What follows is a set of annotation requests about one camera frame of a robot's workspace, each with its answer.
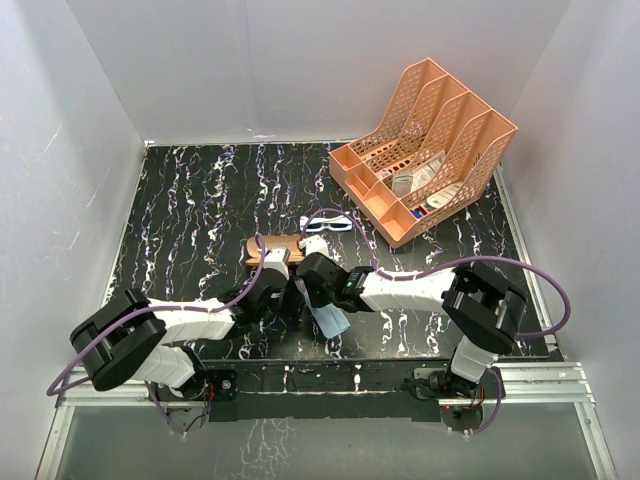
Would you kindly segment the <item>light blue cleaning cloth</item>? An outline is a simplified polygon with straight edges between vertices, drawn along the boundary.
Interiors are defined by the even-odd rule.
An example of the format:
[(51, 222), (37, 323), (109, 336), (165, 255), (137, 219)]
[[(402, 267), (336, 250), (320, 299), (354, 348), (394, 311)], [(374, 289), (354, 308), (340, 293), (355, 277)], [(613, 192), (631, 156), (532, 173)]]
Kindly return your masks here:
[(350, 328), (351, 324), (342, 310), (331, 303), (323, 307), (314, 307), (303, 281), (296, 279), (294, 283), (302, 294), (306, 307), (327, 339), (335, 338)]

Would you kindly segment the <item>peach plastic desk organizer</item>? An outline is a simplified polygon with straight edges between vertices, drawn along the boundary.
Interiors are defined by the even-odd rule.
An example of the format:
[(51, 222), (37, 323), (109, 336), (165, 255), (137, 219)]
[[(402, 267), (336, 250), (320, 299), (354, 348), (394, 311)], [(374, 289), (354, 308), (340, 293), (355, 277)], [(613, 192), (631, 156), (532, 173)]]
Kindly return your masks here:
[[(407, 67), (380, 124), (335, 149), (330, 173), (376, 230), (397, 248), (482, 196), (517, 127), (434, 60)], [(398, 198), (395, 172), (412, 171), (412, 191)], [(461, 183), (433, 209), (427, 198)], [(411, 209), (429, 211), (416, 219)]]

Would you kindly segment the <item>white round disc item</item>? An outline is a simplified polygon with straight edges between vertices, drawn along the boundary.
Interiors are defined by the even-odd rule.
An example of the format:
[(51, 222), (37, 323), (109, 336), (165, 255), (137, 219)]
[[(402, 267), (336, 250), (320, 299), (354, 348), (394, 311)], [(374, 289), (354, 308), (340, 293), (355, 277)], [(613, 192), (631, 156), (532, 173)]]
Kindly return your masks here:
[(460, 188), (461, 183), (451, 184), (443, 188), (442, 190), (430, 195), (426, 200), (426, 204), (433, 209), (442, 208), (455, 197)]

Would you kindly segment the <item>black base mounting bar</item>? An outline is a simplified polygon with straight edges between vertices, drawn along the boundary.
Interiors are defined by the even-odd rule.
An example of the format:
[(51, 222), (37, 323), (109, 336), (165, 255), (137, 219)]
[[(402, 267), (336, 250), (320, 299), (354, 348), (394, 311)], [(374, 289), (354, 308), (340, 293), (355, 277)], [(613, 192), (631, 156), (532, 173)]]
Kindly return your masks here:
[(158, 384), (151, 395), (170, 411), (194, 406), (218, 423), (399, 418), (474, 430), (505, 388), (496, 367), (472, 384), (454, 379), (437, 361), (313, 361), (211, 364), (192, 395)]

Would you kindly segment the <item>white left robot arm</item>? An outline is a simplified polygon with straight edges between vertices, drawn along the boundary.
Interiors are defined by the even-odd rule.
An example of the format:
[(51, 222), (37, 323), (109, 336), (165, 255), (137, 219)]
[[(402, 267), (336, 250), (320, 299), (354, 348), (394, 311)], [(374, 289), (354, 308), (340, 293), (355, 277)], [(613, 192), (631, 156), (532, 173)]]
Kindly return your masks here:
[(272, 268), (259, 272), (248, 287), (247, 293), (234, 288), (219, 298), (178, 303), (128, 289), (77, 326), (70, 342), (97, 391), (136, 379), (196, 399), (204, 394), (207, 376), (186, 343), (244, 336), (282, 315), (297, 295), (294, 282)]

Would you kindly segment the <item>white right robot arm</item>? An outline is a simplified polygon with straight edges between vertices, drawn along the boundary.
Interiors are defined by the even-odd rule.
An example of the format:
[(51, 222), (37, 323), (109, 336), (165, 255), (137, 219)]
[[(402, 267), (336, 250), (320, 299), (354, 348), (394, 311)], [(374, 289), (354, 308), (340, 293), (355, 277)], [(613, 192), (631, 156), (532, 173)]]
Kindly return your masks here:
[(528, 302), (522, 289), (479, 260), (422, 276), (369, 266), (347, 271), (312, 253), (298, 265), (295, 280), (317, 320), (388, 309), (448, 316), (462, 332), (449, 365), (414, 379), (415, 389), (432, 398), (474, 396), (485, 371), (513, 350)]

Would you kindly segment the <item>brown glasses case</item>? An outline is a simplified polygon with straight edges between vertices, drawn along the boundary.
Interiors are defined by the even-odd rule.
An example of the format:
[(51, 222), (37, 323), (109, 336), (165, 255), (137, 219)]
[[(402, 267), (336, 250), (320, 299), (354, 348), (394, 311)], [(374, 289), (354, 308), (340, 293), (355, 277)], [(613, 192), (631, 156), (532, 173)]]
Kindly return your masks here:
[[(268, 252), (274, 249), (286, 248), (289, 251), (288, 265), (297, 265), (305, 258), (304, 252), (298, 246), (299, 237), (297, 235), (265, 235), (264, 243)], [(246, 241), (247, 266), (257, 267), (261, 256), (261, 247), (255, 237), (250, 237)]]

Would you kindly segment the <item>red and blue small items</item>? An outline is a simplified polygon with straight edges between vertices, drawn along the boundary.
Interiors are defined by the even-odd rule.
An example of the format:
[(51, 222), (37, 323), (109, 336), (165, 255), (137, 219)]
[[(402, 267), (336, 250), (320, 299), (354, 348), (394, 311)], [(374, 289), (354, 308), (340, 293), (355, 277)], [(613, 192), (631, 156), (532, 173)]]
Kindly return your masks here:
[(416, 219), (426, 217), (429, 214), (429, 211), (423, 208), (422, 206), (415, 209), (411, 209), (410, 212)]

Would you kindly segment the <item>grey folded pouch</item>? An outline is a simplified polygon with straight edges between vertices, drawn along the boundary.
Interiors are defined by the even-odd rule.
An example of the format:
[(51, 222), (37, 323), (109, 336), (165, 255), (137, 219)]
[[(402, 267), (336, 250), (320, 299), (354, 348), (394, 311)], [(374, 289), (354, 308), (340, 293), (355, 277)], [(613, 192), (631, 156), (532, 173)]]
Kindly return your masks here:
[(412, 191), (413, 188), (413, 172), (401, 171), (395, 172), (391, 180), (391, 190), (398, 197), (401, 198)]

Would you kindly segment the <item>white sunglasses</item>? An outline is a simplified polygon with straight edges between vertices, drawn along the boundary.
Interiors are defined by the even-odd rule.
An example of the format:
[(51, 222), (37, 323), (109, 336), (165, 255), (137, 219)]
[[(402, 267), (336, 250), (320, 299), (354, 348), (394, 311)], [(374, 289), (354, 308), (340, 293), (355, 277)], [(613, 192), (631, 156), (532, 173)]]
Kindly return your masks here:
[(315, 216), (313, 218), (301, 216), (299, 229), (300, 232), (304, 232), (306, 235), (319, 234), (324, 231), (345, 232), (353, 229), (353, 223), (344, 215), (333, 217)]

